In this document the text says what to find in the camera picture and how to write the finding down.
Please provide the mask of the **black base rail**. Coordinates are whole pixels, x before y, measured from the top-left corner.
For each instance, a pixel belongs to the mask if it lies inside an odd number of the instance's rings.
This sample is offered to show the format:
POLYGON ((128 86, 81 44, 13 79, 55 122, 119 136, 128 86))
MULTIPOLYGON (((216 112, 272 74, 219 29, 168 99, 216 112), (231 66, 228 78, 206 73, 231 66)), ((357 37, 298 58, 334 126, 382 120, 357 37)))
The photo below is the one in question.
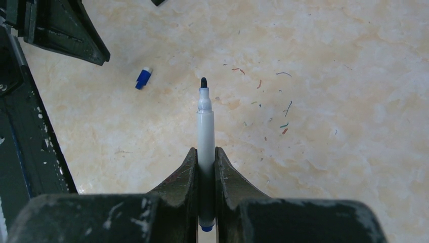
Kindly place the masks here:
POLYGON ((41 194, 76 186, 17 38, 1 28, 1 236, 41 194))

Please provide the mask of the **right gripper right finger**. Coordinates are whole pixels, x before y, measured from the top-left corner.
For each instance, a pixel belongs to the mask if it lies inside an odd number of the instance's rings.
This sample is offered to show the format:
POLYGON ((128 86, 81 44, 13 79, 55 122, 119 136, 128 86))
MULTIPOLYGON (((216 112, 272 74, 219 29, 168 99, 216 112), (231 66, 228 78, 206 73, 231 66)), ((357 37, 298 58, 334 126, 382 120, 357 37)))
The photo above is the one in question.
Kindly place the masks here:
POLYGON ((216 147, 214 173, 217 242, 254 242, 248 203, 270 197, 233 167, 221 147, 216 147))

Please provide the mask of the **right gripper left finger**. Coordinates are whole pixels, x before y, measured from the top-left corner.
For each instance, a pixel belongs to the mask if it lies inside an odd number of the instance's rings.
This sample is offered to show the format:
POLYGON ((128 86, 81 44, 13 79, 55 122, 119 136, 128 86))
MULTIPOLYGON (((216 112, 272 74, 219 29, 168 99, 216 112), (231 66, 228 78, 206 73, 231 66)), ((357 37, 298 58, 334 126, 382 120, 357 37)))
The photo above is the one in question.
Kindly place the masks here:
POLYGON ((197 149, 141 201, 142 242, 198 242, 197 149))

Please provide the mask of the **blue pen cap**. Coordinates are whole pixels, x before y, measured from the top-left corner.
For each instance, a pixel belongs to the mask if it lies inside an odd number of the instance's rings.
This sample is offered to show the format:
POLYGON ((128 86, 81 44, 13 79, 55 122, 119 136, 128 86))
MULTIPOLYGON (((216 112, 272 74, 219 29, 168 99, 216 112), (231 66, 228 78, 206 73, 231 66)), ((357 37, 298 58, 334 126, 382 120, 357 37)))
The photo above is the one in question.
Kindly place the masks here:
POLYGON ((144 67, 136 80, 135 88, 141 90, 148 83, 151 74, 152 68, 144 67))

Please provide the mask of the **white blue-tip pen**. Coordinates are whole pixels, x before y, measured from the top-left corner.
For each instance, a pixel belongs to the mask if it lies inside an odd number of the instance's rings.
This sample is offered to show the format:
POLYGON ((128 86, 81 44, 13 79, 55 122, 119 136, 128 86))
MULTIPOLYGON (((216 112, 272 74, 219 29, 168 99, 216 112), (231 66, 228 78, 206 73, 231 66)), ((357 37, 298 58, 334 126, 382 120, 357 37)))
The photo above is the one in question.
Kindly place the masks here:
POLYGON ((199 225, 204 232, 215 225, 215 116, 206 78, 199 88, 197 109, 197 163, 199 169, 199 225))

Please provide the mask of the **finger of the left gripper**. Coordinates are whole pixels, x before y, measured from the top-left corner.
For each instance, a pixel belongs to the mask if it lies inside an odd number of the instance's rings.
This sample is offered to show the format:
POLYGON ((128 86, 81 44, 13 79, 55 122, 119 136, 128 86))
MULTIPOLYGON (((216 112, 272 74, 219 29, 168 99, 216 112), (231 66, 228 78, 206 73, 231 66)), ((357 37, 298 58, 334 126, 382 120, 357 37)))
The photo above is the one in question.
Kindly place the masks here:
POLYGON ((100 66, 110 60, 82 1, 27 1, 23 39, 38 48, 100 66))

